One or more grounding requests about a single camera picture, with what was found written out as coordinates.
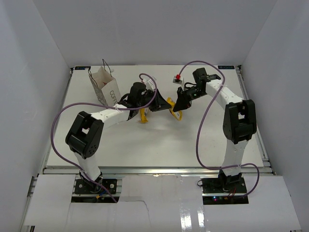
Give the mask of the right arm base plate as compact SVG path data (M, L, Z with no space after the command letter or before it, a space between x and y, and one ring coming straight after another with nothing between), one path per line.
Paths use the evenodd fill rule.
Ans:
M242 177L239 182L224 187L219 178L202 178L197 181L202 189L204 205L236 205L248 204L246 184Z

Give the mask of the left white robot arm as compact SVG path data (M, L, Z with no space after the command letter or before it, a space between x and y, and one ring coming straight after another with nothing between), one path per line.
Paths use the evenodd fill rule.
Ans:
M158 90L148 89L145 84L135 82L130 92L115 105L115 109L91 114L81 111L75 118L65 142L75 154L82 168L80 177L90 192L96 193L102 187L102 173L97 165L95 153L103 130L132 119L139 113L138 108L142 106L146 106L152 112L172 108Z

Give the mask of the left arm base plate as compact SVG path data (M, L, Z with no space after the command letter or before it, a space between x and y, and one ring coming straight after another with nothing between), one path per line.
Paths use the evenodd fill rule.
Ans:
M117 179L102 179L100 184L104 186L110 194L116 193ZM106 193L106 190L88 180L76 180L74 189L75 194L100 194L102 192Z

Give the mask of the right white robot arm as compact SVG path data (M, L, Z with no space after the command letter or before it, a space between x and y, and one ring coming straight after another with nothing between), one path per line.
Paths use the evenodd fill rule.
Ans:
M183 83L180 74L173 82L180 84L174 112L191 107L192 101L209 95L224 110L223 133L226 137L225 157L218 175L218 188L230 192L240 183L241 165L245 148L257 131L255 103L244 100L224 86L224 77L207 74L205 68L193 72L195 83L189 87Z

